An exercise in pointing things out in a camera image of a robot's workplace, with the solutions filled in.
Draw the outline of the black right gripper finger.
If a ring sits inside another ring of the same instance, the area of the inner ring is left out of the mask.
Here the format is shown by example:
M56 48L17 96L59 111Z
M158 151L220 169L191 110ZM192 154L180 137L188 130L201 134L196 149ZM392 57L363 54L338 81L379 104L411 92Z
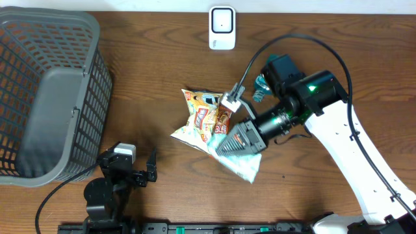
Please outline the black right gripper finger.
M239 99L239 101L241 105L247 110L250 119L255 120L257 118L257 112L255 111L253 105L245 99Z
M252 153L251 144L246 136L244 125L235 125L216 147L219 156L243 156Z

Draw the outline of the blue mouthwash bottle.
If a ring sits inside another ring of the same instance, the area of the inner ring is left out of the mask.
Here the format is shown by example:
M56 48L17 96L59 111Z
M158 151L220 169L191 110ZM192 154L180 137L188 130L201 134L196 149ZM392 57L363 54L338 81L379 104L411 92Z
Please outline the blue mouthwash bottle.
M262 73L256 77L254 81L254 89L253 100L258 103L262 102L265 96L272 95L270 87L267 85L265 77Z

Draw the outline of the orange chocolate bar wrapper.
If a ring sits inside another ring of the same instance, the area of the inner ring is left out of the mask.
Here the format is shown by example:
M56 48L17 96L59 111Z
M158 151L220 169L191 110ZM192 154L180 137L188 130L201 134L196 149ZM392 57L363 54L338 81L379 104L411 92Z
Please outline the orange chocolate bar wrapper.
M221 105L218 108L218 116L214 126L214 134L227 134L229 131L229 123L233 112L227 107Z

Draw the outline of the cream snack bag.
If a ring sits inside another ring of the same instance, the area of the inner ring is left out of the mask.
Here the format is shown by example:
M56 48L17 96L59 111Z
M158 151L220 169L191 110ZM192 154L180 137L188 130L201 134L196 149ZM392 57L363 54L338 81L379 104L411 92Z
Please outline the cream snack bag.
M186 124L170 136L197 150L208 153L208 141L213 135L219 103L223 94L208 91L182 89L186 99L189 117Z

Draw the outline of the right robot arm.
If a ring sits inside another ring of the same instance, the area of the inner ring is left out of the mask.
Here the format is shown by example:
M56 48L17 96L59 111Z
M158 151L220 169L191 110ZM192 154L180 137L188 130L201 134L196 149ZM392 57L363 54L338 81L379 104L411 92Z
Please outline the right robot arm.
M220 156L264 151L270 140L302 125L326 148L352 188L360 216L326 214L314 233L414 233L415 193L385 162L362 128L348 94L330 71L302 73L290 56L271 56L261 70L279 103L238 123L219 143Z

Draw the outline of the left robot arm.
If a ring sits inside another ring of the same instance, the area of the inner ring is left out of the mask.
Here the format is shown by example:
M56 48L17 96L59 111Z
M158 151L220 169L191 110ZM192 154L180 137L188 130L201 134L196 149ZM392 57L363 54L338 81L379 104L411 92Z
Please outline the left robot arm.
M98 163L103 177L92 180L84 189L88 217L83 222L83 233L141 233L137 221L124 215L124 210L135 188L156 182L156 151L149 156L145 170L134 170L133 153L124 153L120 148L102 153Z

